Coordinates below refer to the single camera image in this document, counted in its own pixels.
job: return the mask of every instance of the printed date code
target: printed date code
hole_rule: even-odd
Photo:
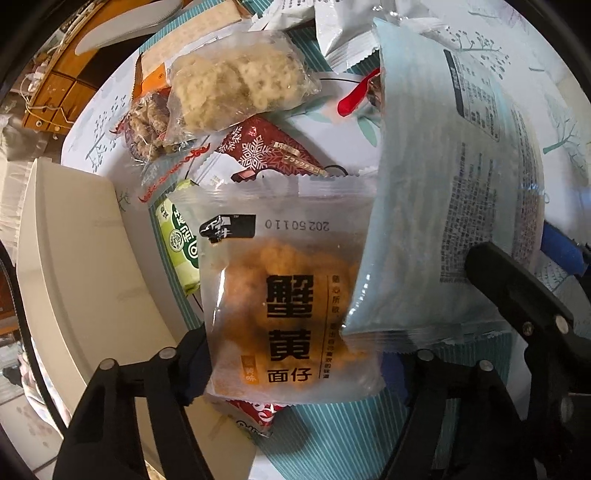
[[[330,232],[330,222],[305,222],[303,220],[266,220],[267,230],[306,230],[309,232]]]

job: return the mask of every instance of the red snowflake wrapper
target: red snowflake wrapper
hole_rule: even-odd
[[[283,175],[320,175],[326,170],[284,131],[260,116],[232,128],[193,180],[202,186],[253,180],[265,170]]]
[[[225,400],[206,394],[205,399],[219,412],[228,415],[236,425],[263,437],[271,436],[275,413],[284,405],[248,403],[242,400]]]

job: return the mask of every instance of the green wrapper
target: green wrapper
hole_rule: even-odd
[[[191,180],[179,182],[176,190],[189,187]],[[197,238],[173,203],[167,198],[156,208],[160,232],[168,251],[170,261],[185,295],[199,289],[199,260],[197,259]]]

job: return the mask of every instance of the blue object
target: blue object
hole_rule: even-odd
[[[385,352],[382,356],[382,378],[386,387],[405,401],[408,391],[404,381],[405,372],[400,353]]]
[[[589,266],[585,262],[581,247],[548,222],[544,222],[540,250],[564,268],[569,275],[584,275]]]

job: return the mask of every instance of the metal rivet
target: metal rivet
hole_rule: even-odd
[[[112,358],[105,358],[101,363],[99,363],[99,368],[101,370],[111,370],[115,366],[115,360]]]
[[[168,347],[160,350],[158,353],[158,356],[162,360],[169,360],[170,358],[173,358],[176,354],[177,354],[176,349],[172,348],[171,346],[168,346]]]
[[[521,331],[526,337],[531,337],[534,334],[534,324],[531,322],[525,322]]]
[[[431,350],[419,350],[417,355],[423,362],[430,362],[435,358]]]
[[[478,362],[478,366],[481,370],[484,370],[485,372],[492,372],[495,369],[495,366],[488,360],[480,360]]]
[[[570,397],[564,397],[560,402],[560,421],[567,423],[574,413],[574,404]]]
[[[556,323],[556,328],[558,328],[560,333],[566,335],[569,332],[569,324],[562,315],[557,315],[554,319],[554,322]]]

